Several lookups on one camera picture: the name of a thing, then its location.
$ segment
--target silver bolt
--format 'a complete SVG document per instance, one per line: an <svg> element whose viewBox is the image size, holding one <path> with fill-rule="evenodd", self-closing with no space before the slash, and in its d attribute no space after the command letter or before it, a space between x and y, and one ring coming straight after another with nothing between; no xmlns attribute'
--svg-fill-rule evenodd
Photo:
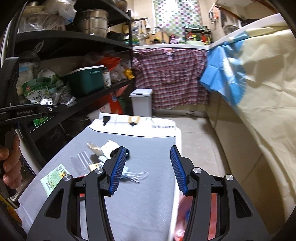
<svg viewBox="0 0 296 241"><path fill-rule="evenodd" d="M226 179L227 179L228 181L232 181L232 180L233 180L233 176L230 175L230 174L228 174L228 175L226 175Z"/></svg>
<svg viewBox="0 0 296 241"><path fill-rule="evenodd" d="M202 170L199 167L195 167L195 168L193 168L193 172L198 174L198 173L201 173Z"/></svg>
<svg viewBox="0 0 296 241"><path fill-rule="evenodd" d="M69 181L71 179L71 176L70 175L66 175L63 177L63 180L64 181Z"/></svg>
<svg viewBox="0 0 296 241"><path fill-rule="evenodd" d="M97 168L94 172L95 172L96 174L101 174L101 173L104 172L104 169L101 168L101 167L99 167L99 168Z"/></svg>

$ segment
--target white trash can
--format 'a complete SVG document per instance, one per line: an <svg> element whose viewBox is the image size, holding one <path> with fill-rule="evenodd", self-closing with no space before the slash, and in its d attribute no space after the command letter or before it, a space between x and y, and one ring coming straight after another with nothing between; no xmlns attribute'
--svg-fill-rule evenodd
<svg viewBox="0 0 296 241"><path fill-rule="evenodd" d="M152 117L152 93L152 89L137 89L130 94L135 116Z"/></svg>

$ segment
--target ceiling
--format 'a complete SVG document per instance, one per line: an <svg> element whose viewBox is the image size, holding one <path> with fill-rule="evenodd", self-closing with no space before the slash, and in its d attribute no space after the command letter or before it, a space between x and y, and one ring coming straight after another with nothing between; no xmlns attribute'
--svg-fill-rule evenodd
<svg viewBox="0 0 296 241"><path fill-rule="evenodd" d="M232 7L234 4L236 4L242 7L246 7L251 2L253 1L252 0L217 0L216 4L221 4L227 7Z"/></svg>

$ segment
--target human hand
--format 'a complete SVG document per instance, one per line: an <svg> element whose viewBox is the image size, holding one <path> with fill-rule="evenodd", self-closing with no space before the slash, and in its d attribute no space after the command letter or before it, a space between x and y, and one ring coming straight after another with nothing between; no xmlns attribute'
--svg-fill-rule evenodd
<svg viewBox="0 0 296 241"><path fill-rule="evenodd" d="M4 161L3 168L6 172L3 181L11 189L18 188L22 182L20 155L20 139L17 134L13 138L11 151L0 145L0 161Z"/></svg>

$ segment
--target checkered curtain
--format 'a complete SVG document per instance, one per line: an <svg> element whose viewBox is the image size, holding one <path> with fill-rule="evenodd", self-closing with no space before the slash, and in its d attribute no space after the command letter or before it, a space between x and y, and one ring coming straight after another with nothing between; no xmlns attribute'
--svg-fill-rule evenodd
<svg viewBox="0 0 296 241"><path fill-rule="evenodd" d="M202 25L198 0L154 0L156 26L183 37L186 24Z"/></svg>

